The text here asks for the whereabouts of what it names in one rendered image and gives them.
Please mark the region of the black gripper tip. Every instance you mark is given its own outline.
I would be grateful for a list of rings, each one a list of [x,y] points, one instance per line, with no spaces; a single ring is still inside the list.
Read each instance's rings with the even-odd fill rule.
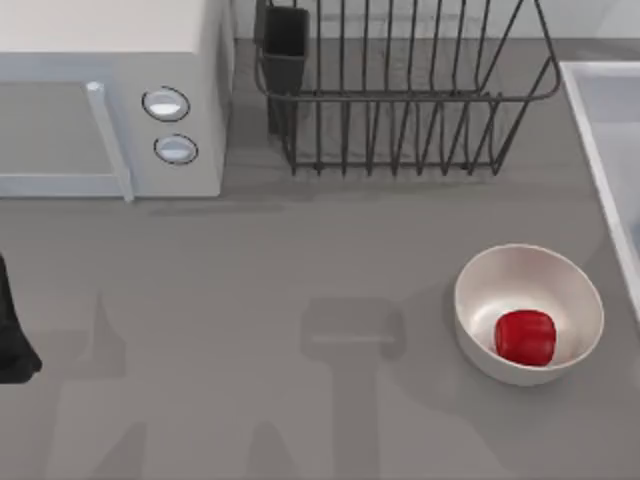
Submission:
[[[6,262],[0,254],[0,385],[25,384],[43,362],[19,322]]]

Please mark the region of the black cutlery holder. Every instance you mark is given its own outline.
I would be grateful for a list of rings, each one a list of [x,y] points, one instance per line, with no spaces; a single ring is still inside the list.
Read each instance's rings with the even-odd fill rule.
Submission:
[[[257,20],[259,63],[270,96],[295,96],[308,58],[310,14],[305,8],[265,3]]]

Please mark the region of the round microwave knob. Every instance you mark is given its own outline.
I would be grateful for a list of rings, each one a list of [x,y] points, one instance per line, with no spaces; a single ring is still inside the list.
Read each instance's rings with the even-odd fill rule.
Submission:
[[[153,119],[163,123],[175,123],[184,119],[191,109],[188,97],[181,91],[162,86],[142,95],[144,111]]]
[[[157,138],[153,143],[153,150],[158,159],[169,165],[188,165],[199,156],[198,145],[182,134]]]

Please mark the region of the white bowl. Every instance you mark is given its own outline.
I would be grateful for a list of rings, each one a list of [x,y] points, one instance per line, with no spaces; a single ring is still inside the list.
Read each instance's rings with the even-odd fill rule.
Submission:
[[[467,359],[487,376],[516,386],[549,383],[594,351],[605,325],[601,296],[591,279],[566,257],[543,247],[505,244],[470,259],[454,284],[455,334]],[[555,329],[549,362],[534,366],[498,353],[500,317],[536,311]]]

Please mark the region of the pale microwave oven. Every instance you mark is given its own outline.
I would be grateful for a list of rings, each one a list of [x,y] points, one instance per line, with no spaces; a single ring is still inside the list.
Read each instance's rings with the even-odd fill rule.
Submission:
[[[119,197],[85,85],[106,86],[136,199],[220,193],[235,70],[231,0],[0,0],[0,198]],[[163,123],[142,95],[184,93]],[[188,165],[156,157],[157,138],[199,148]]]

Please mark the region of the red bell pepper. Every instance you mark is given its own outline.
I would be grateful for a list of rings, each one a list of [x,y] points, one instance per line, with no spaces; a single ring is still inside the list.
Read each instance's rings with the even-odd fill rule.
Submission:
[[[532,309],[503,314],[494,328],[498,356],[525,366],[544,367],[555,353],[557,331],[553,319]]]

